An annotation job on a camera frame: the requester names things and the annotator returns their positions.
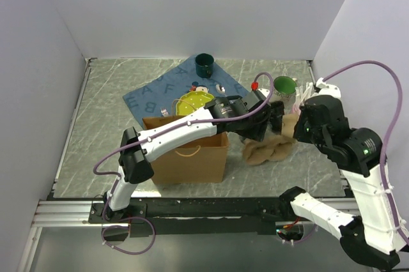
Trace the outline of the brown pulp cup carrier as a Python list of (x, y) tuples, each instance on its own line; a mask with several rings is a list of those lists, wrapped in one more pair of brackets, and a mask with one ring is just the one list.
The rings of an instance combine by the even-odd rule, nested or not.
[(298, 114), (285, 114), (279, 135), (271, 135), (263, 141), (245, 140), (242, 158), (247, 165), (261, 165), (265, 162), (280, 162), (292, 152), (297, 140), (293, 138)]

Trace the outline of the brown paper bag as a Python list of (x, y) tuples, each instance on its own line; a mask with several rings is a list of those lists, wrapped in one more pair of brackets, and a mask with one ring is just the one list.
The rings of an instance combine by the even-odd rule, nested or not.
[(151, 164), (156, 185), (220, 183), (224, 177), (229, 141), (217, 133), (210, 111), (199, 108), (188, 116), (144, 117), (141, 147)]

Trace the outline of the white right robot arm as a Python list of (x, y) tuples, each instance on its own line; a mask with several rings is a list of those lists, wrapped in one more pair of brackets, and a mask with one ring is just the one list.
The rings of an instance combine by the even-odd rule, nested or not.
[(398, 253), (408, 250), (408, 230), (396, 209), (381, 138), (368, 128), (350, 128), (339, 88), (323, 80), (300, 106), (293, 136), (337, 165), (359, 214), (343, 213), (296, 186), (279, 197), (281, 216), (306, 218), (337, 238), (354, 262), (392, 271), (400, 262)]

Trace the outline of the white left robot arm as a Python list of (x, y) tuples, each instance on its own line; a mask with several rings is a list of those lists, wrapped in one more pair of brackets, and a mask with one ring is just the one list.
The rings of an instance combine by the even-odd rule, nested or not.
[(137, 132), (129, 128), (123, 132), (119, 154), (120, 169), (112, 188), (105, 193), (103, 217), (120, 222), (137, 185), (153, 177), (151, 163), (162, 155), (189, 142), (233, 132), (261, 142), (267, 128), (282, 129), (284, 104), (271, 101), (267, 89), (252, 90), (246, 96), (215, 97), (193, 113), (164, 126)]

